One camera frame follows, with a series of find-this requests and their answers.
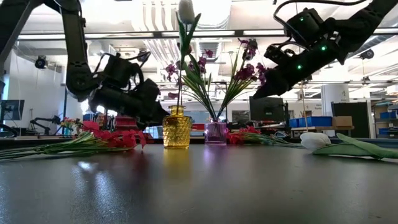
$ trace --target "yellow glass vase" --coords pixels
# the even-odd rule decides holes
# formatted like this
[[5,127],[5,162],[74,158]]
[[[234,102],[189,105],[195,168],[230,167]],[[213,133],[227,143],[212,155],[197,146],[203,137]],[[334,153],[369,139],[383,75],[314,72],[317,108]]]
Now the yellow glass vase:
[[188,149],[191,118],[184,116],[184,106],[170,106],[170,116],[163,119],[163,144],[166,149]]

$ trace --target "wall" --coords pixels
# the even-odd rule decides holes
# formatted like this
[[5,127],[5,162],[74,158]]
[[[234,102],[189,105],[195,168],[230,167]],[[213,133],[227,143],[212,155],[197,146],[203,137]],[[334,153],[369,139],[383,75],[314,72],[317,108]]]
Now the wall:
[[[62,74],[53,70],[38,70],[34,64],[24,58],[18,57],[14,51],[10,54],[11,63],[9,70],[8,100],[25,100],[21,121],[15,123],[22,128],[29,127],[33,118],[52,118],[60,114],[59,101],[63,101],[61,94]],[[40,122],[49,126],[52,131],[56,125],[49,122]],[[6,121],[8,126],[15,126],[14,122]]]
[[[168,106],[175,105],[174,101],[163,101],[160,102],[162,107],[166,110]],[[301,117],[300,112],[303,111],[303,103],[302,101],[298,102],[288,102],[289,110],[294,111],[294,117]],[[187,108],[186,111],[206,111],[206,109],[198,102],[184,102],[183,104]],[[218,110],[221,106],[221,102],[213,102],[213,106],[215,110]],[[228,105],[228,119],[231,121],[232,111],[234,110],[249,110],[249,101],[233,101]],[[322,116],[322,104],[321,101],[310,101],[306,102],[305,110],[311,110],[312,115],[314,116]]]

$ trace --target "ceiling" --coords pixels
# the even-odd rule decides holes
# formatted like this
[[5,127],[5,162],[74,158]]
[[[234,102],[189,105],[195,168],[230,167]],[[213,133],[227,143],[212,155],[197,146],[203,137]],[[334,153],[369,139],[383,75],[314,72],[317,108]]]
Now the ceiling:
[[[282,29],[282,26],[276,22],[272,15],[277,5],[284,2],[277,1],[277,5],[273,5],[273,0],[193,0],[195,8],[200,9],[204,20],[212,20],[221,17],[222,9],[226,5],[229,14],[227,15],[226,30],[251,30],[251,29]],[[136,1],[113,1],[113,0],[85,0],[82,1],[83,16],[86,18],[85,32],[89,33],[110,33],[110,32],[140,32],[154,30],[176,30],[175,10],[177,0],[136,0]],[[327,4],[298,3],[286,5],[280,12],[279,16],[285,20],[294,16],[303,8],[315,8],[322,18],[333,16],[337,19],[347,19],[356,11],[363,8],[369,1],[356,6],[334,6]],[[398,24],[398,8],[390,12],[383,20],[380,27],[392,27]],[[62,33],[62,19],[57,12],[40,6],[35,9],[29,17],[22,33],[23,34],[53,34]],[[275,64],[263,57],[266,48],[273,43],[279,43],[286,40],[284,37],[260,37],[257,38],[259,51],[256,57],[250,61],[252,64],[263,63],[267,67],[274,67]],[[93,67],[98,63],[97,54],[103,50],[107,52],[109,46],[120,52],[122,56],[130,57],[136,55],[139,49],[148,49],[152,40],[121,40],[121,39],[104,39],[90,40],[89,43],[89,63]],[[178,40],[158,40],[152,46],[158,46],[165,53],[166,59],[175,59],[178,55],[173,55],[172,46]],[[213,81],[227,80],[230,76],[231,61],[230,53],[237,52],[239,41],[236,38],[220,39],[194,39],[194,54],[199,56],[201,52],[200,43],[220,43],[220,52],[216,63],[209,65],[209,69],[213,73],[218,73],[218,77]],[[333,80],[355,80],[360,81],[364,76],[370,76],[371,80],[394,80],[398,78],[398,62],[394,60],[398,57],[398,38],[396,36],[387,39],[371,49],[375,56],[371,60],[361,60],[358,57],[351,57],[346,61],[344,66],[333,63],[331,68],[321,70],[314,74],[314,80],[327,81]],[[57,65],[65,65],[67,62],[66,45],[64,40],[54,41],[19,41],[17,43],[17,51],[19,55],[29,57],[32,60],[39,55],[46,55],[47,59]],[[163,82],[163,69],[165,65],[170,63],[161,60],[160,57],[153,56],[143,66],[143,71],[147,77],[154,79],[156,82]],[[344,73],[344,75],[336,77],[336,73]],[[311,95],[319,92],[321,85],[307,85],[308,91],[313,91]],[[350,88],[360,88],[360,86],[351,85]],[[383,91],[386,85],[373,85],[367,90],[375,92]]]

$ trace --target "table surface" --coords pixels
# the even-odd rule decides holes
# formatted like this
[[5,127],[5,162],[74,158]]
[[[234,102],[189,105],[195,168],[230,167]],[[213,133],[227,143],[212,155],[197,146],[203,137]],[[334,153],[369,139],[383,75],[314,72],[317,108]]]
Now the table surface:
[[397,223],[398,163],[270,146],[0,162],[0,223]]

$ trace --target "white tulip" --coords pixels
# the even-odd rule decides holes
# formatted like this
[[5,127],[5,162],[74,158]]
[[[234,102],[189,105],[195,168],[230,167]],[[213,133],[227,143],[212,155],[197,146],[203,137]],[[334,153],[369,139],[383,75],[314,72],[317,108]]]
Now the white tulip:
[[311,151],[331,144],[329,137],[323,133],[304,133],[300,139],[301,145]]
[[195,13],[193,11],[192,0],[181,0],[178,4],[178,16],[183,24],[193,24],[195,21]]

